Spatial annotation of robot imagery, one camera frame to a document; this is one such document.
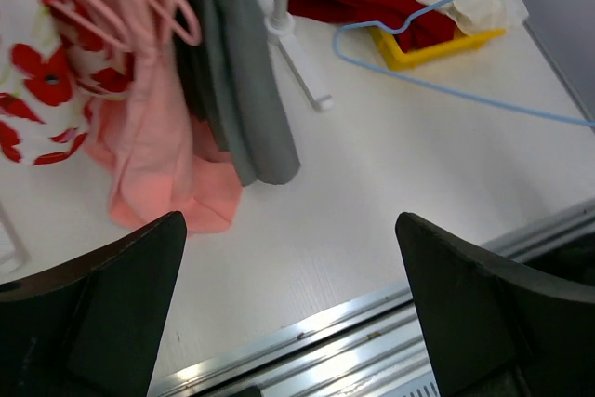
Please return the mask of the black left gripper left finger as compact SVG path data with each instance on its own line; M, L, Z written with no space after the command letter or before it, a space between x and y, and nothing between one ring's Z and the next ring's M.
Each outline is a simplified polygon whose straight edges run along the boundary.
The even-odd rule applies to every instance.
M144 396L187 239L170 212L1 285L4 396Z

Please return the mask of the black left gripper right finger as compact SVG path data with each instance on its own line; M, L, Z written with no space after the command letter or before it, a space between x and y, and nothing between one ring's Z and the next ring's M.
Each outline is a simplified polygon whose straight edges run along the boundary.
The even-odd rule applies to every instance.
M403 213L395 233L443 396L594 392L594 239L517 262Z

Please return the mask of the grey skirt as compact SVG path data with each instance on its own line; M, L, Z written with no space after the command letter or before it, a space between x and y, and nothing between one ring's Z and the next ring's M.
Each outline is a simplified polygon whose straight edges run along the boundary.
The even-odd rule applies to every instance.
M258 0L187 0L199 20L197 46L174 40L178 76L191 114L231 156L245 186L290 182L298 151L271 64Z

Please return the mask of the pink hanger of grey skirt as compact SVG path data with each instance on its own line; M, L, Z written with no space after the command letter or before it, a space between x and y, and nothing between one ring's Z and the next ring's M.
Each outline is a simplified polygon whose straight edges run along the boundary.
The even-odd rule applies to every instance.
M200 22L187 0L165 0L164 5L157 0L147 1L165 23L163 35L175 34L190 46L202 42Z

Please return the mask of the pink skirt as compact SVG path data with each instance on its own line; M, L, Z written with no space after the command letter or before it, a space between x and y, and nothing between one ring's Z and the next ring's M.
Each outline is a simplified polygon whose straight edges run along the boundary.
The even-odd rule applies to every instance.
M111 219L136 229L179 211L192 233L226 231L242 185L230 155L190 116L172 41L167 52L133 56L126 99L93 104L85 146L111 172Z

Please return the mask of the floral red white skirt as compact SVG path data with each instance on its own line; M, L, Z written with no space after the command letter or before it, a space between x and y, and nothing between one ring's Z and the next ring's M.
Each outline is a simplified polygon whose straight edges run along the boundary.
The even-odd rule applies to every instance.
M85 141L95 99L122 100L134 56L71 25L41 0L1 0L1 153L50 165Z

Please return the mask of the yellow plastic bin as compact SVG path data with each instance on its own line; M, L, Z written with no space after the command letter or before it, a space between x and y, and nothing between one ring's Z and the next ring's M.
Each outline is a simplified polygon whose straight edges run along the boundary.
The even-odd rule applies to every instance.
M372 37L385 64L390 70L396 72L414 69L421 64L434 60L479 49L489 41L504 35L506 32L505 29L498 29L474 35L465 35L459 29L456 29L454 38L448 42L403 52L393 35L378 27L368 28L368 33Z

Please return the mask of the white clothes rack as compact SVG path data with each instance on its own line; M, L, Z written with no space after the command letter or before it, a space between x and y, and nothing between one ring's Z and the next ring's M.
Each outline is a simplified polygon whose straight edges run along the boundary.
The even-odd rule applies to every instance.
M296 37L296 23L287 12L286 0L258 0L264 15L269 41L279 48L311 107L327 111L334 102L322 75ZM26 263L27 253L11 224L7 210L1 208L1 274L8 275Z

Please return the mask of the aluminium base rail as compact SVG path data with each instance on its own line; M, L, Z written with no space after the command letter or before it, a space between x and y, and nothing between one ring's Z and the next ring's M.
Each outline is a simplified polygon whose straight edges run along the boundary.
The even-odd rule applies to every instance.
M402 212L516 260L594 230L592 198L243 205L228 232L187 244L150 395L436 395L394 231Z

